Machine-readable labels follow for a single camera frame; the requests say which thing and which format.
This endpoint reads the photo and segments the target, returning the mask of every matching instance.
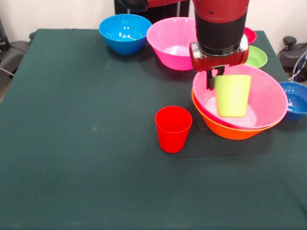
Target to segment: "plastic cup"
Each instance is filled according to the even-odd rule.
[[[244,117],[248,106],[250,75],[219,75],[214,79],[217,113],[221,117]]]
[[[156,113],[155,123],[160,148],[168,153],[181,151],[192,125],[191,114],[184,108],[168,106]]]

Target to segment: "bowl rim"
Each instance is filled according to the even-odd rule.
[[[263,64],[258,65],[258,66],[252,66],[252,65],[249,65],[249,64],[246,64],[246,65],[249,65],[249,66],[252,66],[252,67],[255,67],[255,68],[258,68],[258,69],[264,67],[265,64],[268,63],[268,56],[267,56],[267,54],[266,54],[262,49],[260,49],[260,48],[258,48],[258,47],[256,47],[256,46],[249,45],[249,49],[250,49],[250,48],[252,48],[253,50],[255,50],[255,51],[257,51],[257,52],[260,52],[261,54],[263,54],[264,57],[265,57],[265,61],[264,61]]]
[[[299,84],[299,83],[297,83],[297,82],[282,81],[282,82],[280,82],[279,84],[281,85],[282,88],[283,88],[283,85],[285,85],[285,84],[290,84],[290,85],[296,85],[297,87],[303,88],[303,89],[305,89],[305,90],[307,91],[307,86],[302,85],[302,84]],[[294,112],[294,111],[289,110],[289,107],[288,107],[287,111],[288,111],[289,113],[298,114],[298,115],[305,115],[305,114],[307,114],[307,110],[306,110],[305,112]]]
[[[198,110],[198,112],[204,116],[205,118],[207,118],[209,121],[211,121],[212,123],[215,123],[216,125],[220,126],[220,127],[223,127],[223,128],[227,128],[227,129],[230,129],[230,130],[233,130],[233,131],[240,131],[240,132],[261,132],[261,131],[264,131],[266,129],[269,129],[269,128],[272,128],[273,126],[277,125],[278,123],[280,123],[282,121],[279,120],[277,121],[276,123],[274,123],[273,125],[270,125],[270,126],[266,126],[266,127],[263,127],[263,128],[258,128],[258,129],[239,129],[239,128],[232,128],[232,127],[228,127],[228,126],[224,126],[220,123],[217,123],[216,121],[213,121],[212,119],[210,119],[209,117],[207,117],[202,111],[201,109],[196,105],[195,103],[195,100],[197,100],[195,94],[194,94],[194,90],[192,89],[192,92],[191,92],[191,96],[192,96],[192,101],[193,101],[193,104],[195,106],[195,108]]]
[[[149,23],[149,26],[148,26],[148,29],[147,29],[146,33],[144,33],[144,35],[143,35],[142,37],[140,37],[140,38],[138,38],[138,39],[135,39],[135,40],[131,40],[131,41],[118,41],[118,40],[115,40],[115,39],[112,39],[112,38],[110,38],[110,37],[105,36],[104,33],[101,31],[101,25],[102,25],[103,23],[105,23],[107,20],[111,19],[111,18],[115,18],[115,17],[119,17],[119,16],[123,16],[123,15],[128,16],[128,17],[141,18],[141,19],[144,20],[145,22]],[[142,40],[142,39],[146,38],[146,37],[147,37],[147,32],[148,32],[149,28],[150,28],[152,25],[153,25],[153,24],[152,24],[147,18],[145,18],[145,17],[143,17],[143,16],[140,16],[140,15],[137,15],[137,14],[133,14],[133,13],[120,13],[120,14],[115,14],[115,15],[112,15],[112,16],[110,16],[110,17],[105,18],[105,19],[99,24],[98,31],[99,31],[99,33],[101,34],[101,36],[103,36],[104,38],[109,39],[109,40],[111,40],[111,41],[116,41],[116,42],[135,42],[135,41],[139,41],[139,40]]]
[[[256,67],[254,67],[254,66],[250,66],[250,65],[246,65],[246,66],[248,66],[249,68],[254,68],[254,69],[256,69],[257,71],[262,71],[264,74],[266,74],[266,75],[268,75],[270,78],[272,78],[272,80],[274,80],[274,81],[276,81],[276,85],[278,85],[278,87],[280,87],[280,89],[284,92],[284,90],[283,90],[283,88],[282,88],[282,86],[279,84],[279,82],[275,79],[275,78],[273,78],[270,74],[268,74],[267,72],[265,72],[265,71],[263,71],[263,70],[261,70],[261,69],[259,69],[259,68],[256,68]],[[195,77],[194,77],[194,79],[193,79],[193,84],[192,84],[192,88],[193,88],[193,91],[194,91],[194,85],[195,85],[195,79],[196,79],[196,76],[198,75],[198,74],[201,74],[200,72],[198,72],[198,73],[196,73],[196,75],[195,75]],[[287,98],[287,95],[286,95],[286,93],[284,92],[284,99],[287,101],[287,109],[283,112],[283,116],[281,116],[281,119],[279,119],[278,121],[276,121],[277,123],[279,123],[280,121],[282,121],[282,119],[286,116],[286,114],[287,114],[287,112],[288,112],[288,98]],[[274,126],[274,124],[276,123],[276,122],[274,122],[274,123],[271,123],[271,124],[268,124],[268,126]],[[244,127],[244,126],[240,126],[240,128],[239,129],[237,129],[237,128],[233,128],[233,129],[235,129],[235,130],[243,130],[243,129],[245,129],[245,128],[248,128],[248,129],[245,129],[245,130],[255,130],[255,128],[257,129],[257,130],[261,130],[262,128],[265,128],[266,126],[246,126],[246,127]]]
[[[245,26],[245,28],[244,28],[245,30],[248,30],[248,31],[250,31],[250,32],[252,32],[253,34],[254,34],[254,39],[253,40],[251,40],[248,44],[249,45],[251,45],[251,44],[253,44],[256,40],[257,40],[257,33],[254,31],[254,30],[252,30],[252,29],[250,29],[249,27],[247,27],[247,26]]]
[[[147,41],[148,43],[150,44],[150,46],[164,54],[166,54],[162,49],[159,49],[157,48],[156,46],[153,45],[153,43],[151,42],[151,39],[148,38],[148,34],[151,30],[153,30],[153,28],[155,26],[157,26],[158,24],[161,24],[162,22],[165,22],[165,21],[171,21],[171,20],[174,20],[174,19],[179,19],[179,20],[183,20],[183,19],[188,19],[188,20],[191,20],[191,21],[194,21],[196,22],[195,18],[192,18],[192,17],[171,17],[171,18],[165,18],[165,19],[162,19],[162,20],[159,20],[157,22],[155,22],[154,24],[152,24],[152,26],[147,30],[147,33],[146,33],[146,37],[147,37]],[[170,55],[170,56],[174,56],[174,57],[189,57],[190,58],[190,55],[175,55],[175,54],[167,54],[167,55]]]

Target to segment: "white wall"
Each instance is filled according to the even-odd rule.
[[[29,40],[38,28],[97,29],[114,13],[113,0],[0,0],[0,17],[10,42]]]
[[[307,42],[307,0],[250,0],[246,26],[264,30],[275,52],[283,46],[283,37],[291,35]],[[194,17],[193,4],[190,17]]]
[[[250,0],[247,26],[264,30],[278,52],[286,35],[307,42],[306,10],[307,0]],[[28,40],[38,28],[97,29],[113,14],[113,0],[0,0],[0,17],[10,41]]]

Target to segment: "stacked bowls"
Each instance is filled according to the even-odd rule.
[[[277,125],[284,118],[288,108],[287,96],[281,85],[269,74],[249,65],[226,67],[224,74],[252,76],[244,117],[218,115],[215,91],[207,89],[206,72],[197,73],[193,81],[193,103],[215,134],[233,140],[247,139]]]

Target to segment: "dark green tablecloth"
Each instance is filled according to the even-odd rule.
[[[117,55],[97,30],[39,30],[0,106],[0,229],[307,229],[307,120],[223,139],[192,105],[194,75],[148,46]],[[157,144],[166,105],[194,119],[175,155]]]

